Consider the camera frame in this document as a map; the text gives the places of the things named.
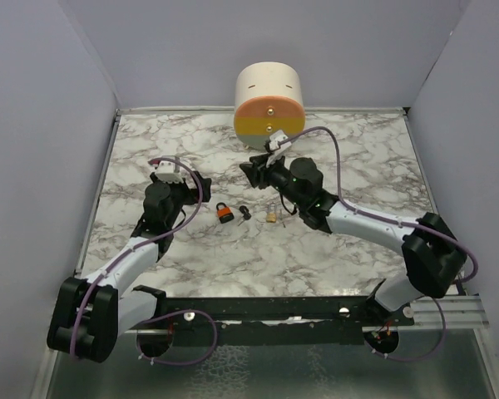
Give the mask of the small silver keys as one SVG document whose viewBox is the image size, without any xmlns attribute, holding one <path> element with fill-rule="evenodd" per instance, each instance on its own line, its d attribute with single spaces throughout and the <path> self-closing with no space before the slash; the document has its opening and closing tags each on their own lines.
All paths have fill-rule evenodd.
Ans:
<svg viewBox="0 0 499 399">
<path fill-rule="evenodd" d="M 284 222 L 283 210 L 279 209 L 279 222 L 283 228 L 286 229 L 286 224 Z"/>
</svg>

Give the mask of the brass long-shackle padlock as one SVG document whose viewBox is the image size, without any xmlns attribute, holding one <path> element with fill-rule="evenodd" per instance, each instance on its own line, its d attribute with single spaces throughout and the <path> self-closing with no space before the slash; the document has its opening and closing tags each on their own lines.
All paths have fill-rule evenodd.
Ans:
<svg viewBox="0 0 499 399">
<path fill-rule="evenodd" d="M 266 210 L 265 221 L 274 224 L 277 222 L 277 206 L 276 203 L 269 203 Z"/>
</svg>

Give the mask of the black-headed key pair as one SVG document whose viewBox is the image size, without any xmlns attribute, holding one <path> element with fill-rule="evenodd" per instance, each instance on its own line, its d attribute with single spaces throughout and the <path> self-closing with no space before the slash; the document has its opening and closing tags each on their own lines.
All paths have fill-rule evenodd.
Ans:
<svg viewBox="0 0 499 399">
<path fill-rule="evenodd" d="M 238 223 L 239 226 L 241 226 L 244 222 L 246 222 L 252 218 L 250 210 L 246 205 L 241 205 L 239 207 L 239 212 L 241 213 L 241 219 Z"/>
</svg>

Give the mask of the orange black padlock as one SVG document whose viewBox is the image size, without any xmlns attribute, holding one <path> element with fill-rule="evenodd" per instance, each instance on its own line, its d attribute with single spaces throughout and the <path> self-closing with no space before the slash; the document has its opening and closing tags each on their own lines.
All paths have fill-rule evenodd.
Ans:
<svg viewBox="0 0 499 399">
<path fill-rule="evenodd" d="M 218 220 L 221 224 L 226 224 L 235 218 L 233 212 L 226 203 L 219 202 L 215 207 Z"/>
</svg>

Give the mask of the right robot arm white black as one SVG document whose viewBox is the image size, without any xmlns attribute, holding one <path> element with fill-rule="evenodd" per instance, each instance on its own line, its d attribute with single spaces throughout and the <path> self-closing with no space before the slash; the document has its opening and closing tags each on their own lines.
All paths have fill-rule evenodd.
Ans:
<svg viewBox="0 0 499 399">
<path fill-rule="evenodd" d="M 286 166 L 284 159 L 269 163 L 268 158 L 252 156 L 240 164 L 252 187 L 274 188 L 295 205 L 311 229 L 354 236 L 403 256 L 404 271 L 384 279 L 368 296 L 365 314 L 371 323 L 384 325 L 400 307 L 418 298 L 445 296 L 467 254 L 439 215 L 401 219 L 354 208 L 324 189 L 324 176 L 312 159 L 297 158 Z"/>
</svg>

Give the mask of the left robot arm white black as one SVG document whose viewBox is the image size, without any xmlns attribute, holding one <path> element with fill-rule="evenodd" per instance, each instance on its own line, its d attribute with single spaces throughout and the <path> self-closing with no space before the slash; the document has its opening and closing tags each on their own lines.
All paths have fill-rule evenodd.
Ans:
<svg viewBox="0 0 499 399">
<path fill-rule="evenodd" d="M 126 290 L 168 251 L 174 232 L 183 227 L 179 214 L 187 205 L 199 208 L 210 201 L 210 178 L 190 173 L 185 178 L 151 174 L 143 212 L 125 247 L 108 264 L 85 278 L 67 278 L 59 288 L 47 333 L 47 347 L 76 358 L 104 362 L 117 338 L 139 323 L 161 326 L 167 308 L 155 289 Z"/>
</svg>

